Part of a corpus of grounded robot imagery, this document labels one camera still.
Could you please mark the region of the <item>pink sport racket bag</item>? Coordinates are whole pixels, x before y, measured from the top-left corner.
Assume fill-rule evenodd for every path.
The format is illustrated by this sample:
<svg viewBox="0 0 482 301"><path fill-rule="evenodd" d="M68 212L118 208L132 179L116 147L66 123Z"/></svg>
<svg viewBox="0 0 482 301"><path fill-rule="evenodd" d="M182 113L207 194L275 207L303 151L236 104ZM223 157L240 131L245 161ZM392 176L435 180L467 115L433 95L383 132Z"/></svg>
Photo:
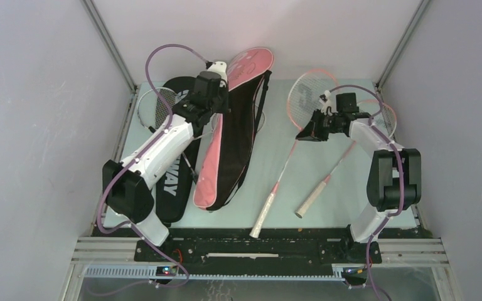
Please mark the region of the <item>pink sport racket bag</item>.
<svg viewBox="0 0 482 301"><path fill-rule="evenodd" d="M263 109L274 55L266 47L238 54L227 67L230 111L218 123L206 150L193 203L206 211L226 206L246 178L255 138L257 105Z"/></svg>

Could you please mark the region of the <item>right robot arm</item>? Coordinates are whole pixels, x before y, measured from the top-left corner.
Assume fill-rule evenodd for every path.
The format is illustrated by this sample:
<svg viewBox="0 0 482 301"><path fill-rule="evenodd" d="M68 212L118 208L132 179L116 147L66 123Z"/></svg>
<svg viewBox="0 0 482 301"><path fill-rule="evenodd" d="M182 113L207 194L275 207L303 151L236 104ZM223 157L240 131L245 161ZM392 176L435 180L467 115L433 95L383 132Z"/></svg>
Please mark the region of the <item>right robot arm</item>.
<svg viewBox="0 0 482 301"><path fill-rule="evenodd" d="M319 96L307 125L296 140L322 142L343 134L360 146L371 159L366 194L368 205L349 226L350 239L340 245L340 254L356 262L365 254L364 243L373 242L388 221L421 199L421 154L396 143L377 124L381 103L374 114L361 111L355 93L340 93L334 102L327 90Z"/></svg>

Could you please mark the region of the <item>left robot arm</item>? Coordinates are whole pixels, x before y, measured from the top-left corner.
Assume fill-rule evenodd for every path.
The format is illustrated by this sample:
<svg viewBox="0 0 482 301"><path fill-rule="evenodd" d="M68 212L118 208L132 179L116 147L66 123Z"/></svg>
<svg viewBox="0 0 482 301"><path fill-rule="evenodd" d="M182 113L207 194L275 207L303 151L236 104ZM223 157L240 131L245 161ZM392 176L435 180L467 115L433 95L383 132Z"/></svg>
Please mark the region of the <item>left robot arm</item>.
<svg viewBox="0 0 482 301"><path fill-rule="evenodd" d="M166 261L172 256L173 244L166 239L169 230L155 212L151 191L212 116L227 111L228 80L222 71L202 71L194 88L174 104L169 104L165 94L156 94L166 109L164 122L131 155L105 163L103 199L151 243L149 253L155 259Z"/></svg>

